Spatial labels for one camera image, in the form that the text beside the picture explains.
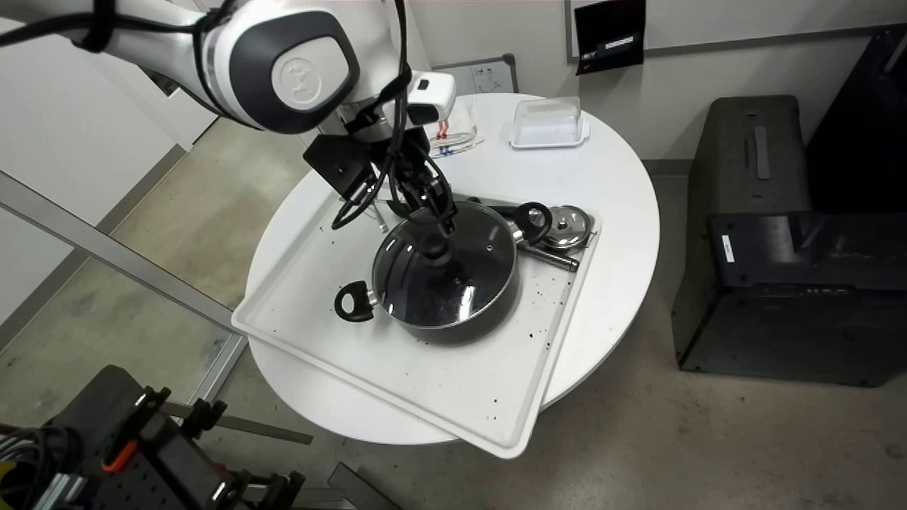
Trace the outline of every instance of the white wall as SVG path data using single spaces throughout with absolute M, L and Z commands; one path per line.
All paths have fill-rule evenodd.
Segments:
M 105 219 L 176 147 L 107 71 L 64 40 L 0 52 L 0 171 L 87 223 Z M 64 244 L 0 210 L 0 321 L 64 256 Z
M 865 49 L 865 36 L 645 57 L 579 79 L 567 62 L 560 0 L 410 0 L 434 66 L 516 53 L 519 87 L 579 93 L 643 158 L 691 158 L 718 97 L 797 93 L 811 135 Z

